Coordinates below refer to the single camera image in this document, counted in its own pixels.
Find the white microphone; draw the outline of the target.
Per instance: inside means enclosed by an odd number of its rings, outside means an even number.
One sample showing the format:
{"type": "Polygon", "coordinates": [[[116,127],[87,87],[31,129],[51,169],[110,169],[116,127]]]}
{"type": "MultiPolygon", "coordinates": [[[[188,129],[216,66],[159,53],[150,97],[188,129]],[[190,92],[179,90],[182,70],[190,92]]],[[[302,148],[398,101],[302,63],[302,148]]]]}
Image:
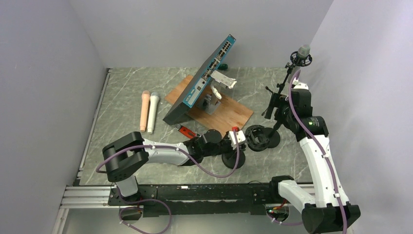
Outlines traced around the white microphone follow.
{"type": "Polygon", "coordinates": [[[149,115],[148,115],[148,122],[147,122],[147,132],[149,134],[152,134],[154,131],[156,111],[157,111],[157,105],[158,105],[159,99],[160,97],[157,92],[153,92],[150,96],[150,107],[149,107],[149,115]]]}

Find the pink microphone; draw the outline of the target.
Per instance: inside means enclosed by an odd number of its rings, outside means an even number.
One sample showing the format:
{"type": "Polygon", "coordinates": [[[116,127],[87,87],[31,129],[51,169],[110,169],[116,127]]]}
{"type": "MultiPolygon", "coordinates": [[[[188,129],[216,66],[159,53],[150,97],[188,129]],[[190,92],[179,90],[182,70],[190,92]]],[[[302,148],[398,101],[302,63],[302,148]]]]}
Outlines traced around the pink microphone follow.
{"type": "Polygon", "coordinates": [[[141,105],[141,115],[140,115],[140,131],[145,132],[147,130],[148,115],[150,108],[150,91],[143,91],[142,95],[142,105],[141,105]]]}

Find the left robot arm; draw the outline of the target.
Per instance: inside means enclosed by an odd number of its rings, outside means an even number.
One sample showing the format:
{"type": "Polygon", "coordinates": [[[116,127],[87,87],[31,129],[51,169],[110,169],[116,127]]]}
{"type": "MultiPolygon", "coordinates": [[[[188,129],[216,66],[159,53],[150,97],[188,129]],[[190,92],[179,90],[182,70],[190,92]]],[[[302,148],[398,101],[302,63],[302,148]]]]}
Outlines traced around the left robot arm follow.
{"type": "Polygon", "coordinates": [[[135,204],[140,198],[134,173],[147,163],[166,163],[175,166],[201,167],[205,157],[227,155],[235,157],[235,170],[241,162],[242,144],[246,141],[243,131],[234,127],[224,137],[214,129],[180,143],[161,143],[143,138],[140,132],[131,132],[108,144],[102,150],[103,162],[95,169],[105,174],[109,182],[120,190],[125,203],[135,204]]]}

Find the black round-base mic stand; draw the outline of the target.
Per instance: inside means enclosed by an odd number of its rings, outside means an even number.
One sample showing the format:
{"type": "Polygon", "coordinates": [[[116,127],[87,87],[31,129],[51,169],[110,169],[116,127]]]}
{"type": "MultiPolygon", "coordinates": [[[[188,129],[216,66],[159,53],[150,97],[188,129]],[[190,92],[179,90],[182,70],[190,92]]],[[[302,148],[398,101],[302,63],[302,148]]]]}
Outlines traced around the black round-base mic stand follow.
{"type": "MultiPolygon", "coordinates": [[[[267,149],[269,140],[264,134],[264,126],[262,125],[252,125],[249,126],[246,131],[243,131],[246,136],[246,143],[241,145],[241,148],[235,149],[233,154],[223,154],[222,162],[223,164],[231,169],[239,169],[245,163],[245,150],[249,148],[254,152],[260,152],[267,149]]],[[[228,138],[228,132],[223,137],[223,139],[228,138]]]]}

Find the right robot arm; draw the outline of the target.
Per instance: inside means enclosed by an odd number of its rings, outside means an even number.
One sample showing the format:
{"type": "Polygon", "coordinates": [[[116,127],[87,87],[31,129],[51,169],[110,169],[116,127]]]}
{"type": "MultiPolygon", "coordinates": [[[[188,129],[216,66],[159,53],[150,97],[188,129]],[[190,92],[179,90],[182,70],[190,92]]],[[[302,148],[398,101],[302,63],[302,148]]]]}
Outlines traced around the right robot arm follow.
{"type": "Polygon", "coordinates": [[[301,214],[302,224],[310,234],[348,232],[360,217],[358,205],[352,205],[340,182],[330,150],[329,132],[324,119],[312,114],[311,93],[295,87],[288,95],[273,92],[265,118],[274,115],[276,124],[293,132],[307,160],[315,194],[311,195],[287,175],[273,177],[269,198],[287,200],[301,214]]]}

